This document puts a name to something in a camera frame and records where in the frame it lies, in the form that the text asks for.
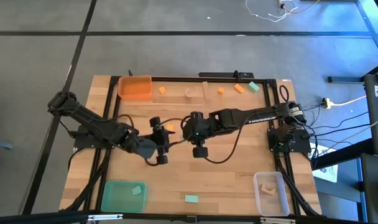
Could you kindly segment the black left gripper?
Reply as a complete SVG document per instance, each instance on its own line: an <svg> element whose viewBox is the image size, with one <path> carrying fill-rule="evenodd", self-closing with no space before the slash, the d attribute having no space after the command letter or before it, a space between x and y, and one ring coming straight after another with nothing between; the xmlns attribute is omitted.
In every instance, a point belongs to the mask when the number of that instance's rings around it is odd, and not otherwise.
<svg viewBox="0 0 378 224"><path fill-rule="evenodd" d="M158 116L150 119L150 127L152 128L151 140L157 146L156 165L167 164L168 157L166 153L169 152L170 142L175 140L176 132L165 129Z"/></svg>

